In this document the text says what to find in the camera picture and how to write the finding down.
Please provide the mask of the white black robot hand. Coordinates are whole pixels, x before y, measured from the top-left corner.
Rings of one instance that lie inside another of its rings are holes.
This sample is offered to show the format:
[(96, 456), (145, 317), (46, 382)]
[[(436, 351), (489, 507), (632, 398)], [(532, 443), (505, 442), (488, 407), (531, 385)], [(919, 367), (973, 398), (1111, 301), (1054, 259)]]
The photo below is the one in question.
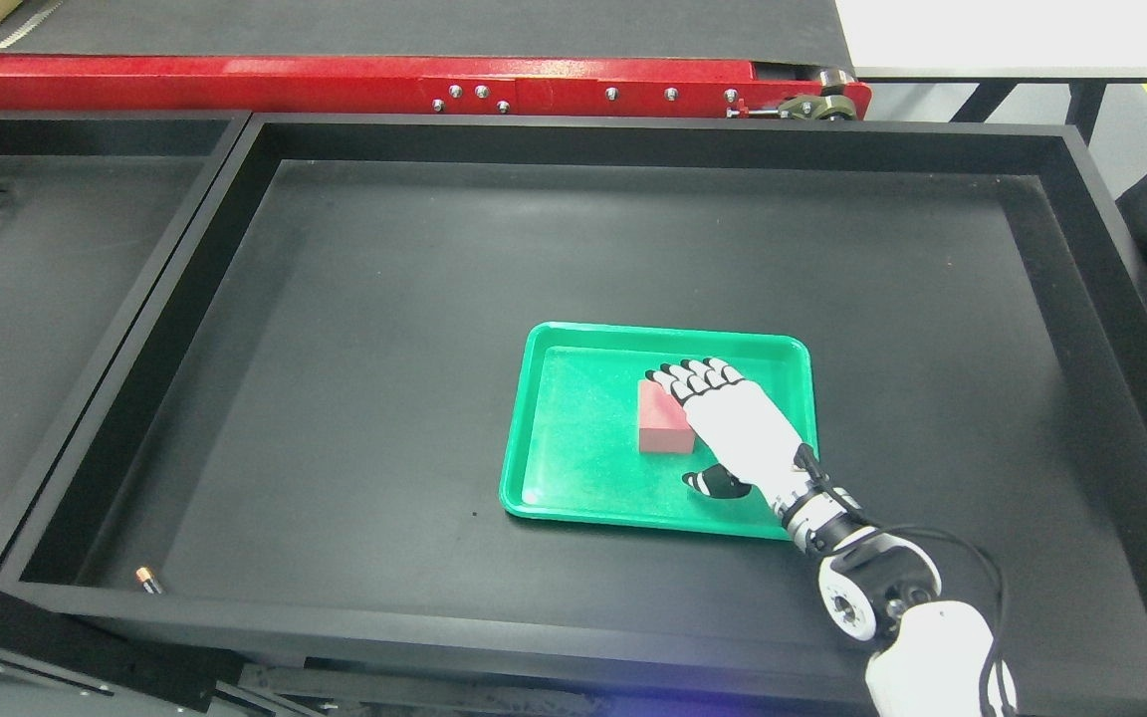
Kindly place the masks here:
[(682, 475), (682, 484), (715, 500), (760, 491), (785, 517), (816, 493), (813, 477), (797, 463), (804, 441), (764, 388), (720, 358), (661, 364), (645, 377), (681, 407), (716, 463)]

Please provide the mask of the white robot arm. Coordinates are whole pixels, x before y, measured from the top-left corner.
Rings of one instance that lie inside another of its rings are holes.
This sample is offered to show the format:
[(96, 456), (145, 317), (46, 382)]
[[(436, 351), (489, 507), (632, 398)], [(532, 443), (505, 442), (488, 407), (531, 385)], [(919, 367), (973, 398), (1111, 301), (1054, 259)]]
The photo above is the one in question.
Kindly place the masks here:
[[(879, 716), (1015, 716), (1017, 686), (1002, 656), (1008, 580), (988, 550), (942, 530), (880, 525), (834, 485), (814, 450), (794, 458), (807, 493), (783, 515), (816, 558), (816, 586), (834, 625), (869, 645), (864, 681)], [(944, 595), (923, 541), (962, 550), (991, 583), (991, 616)]]

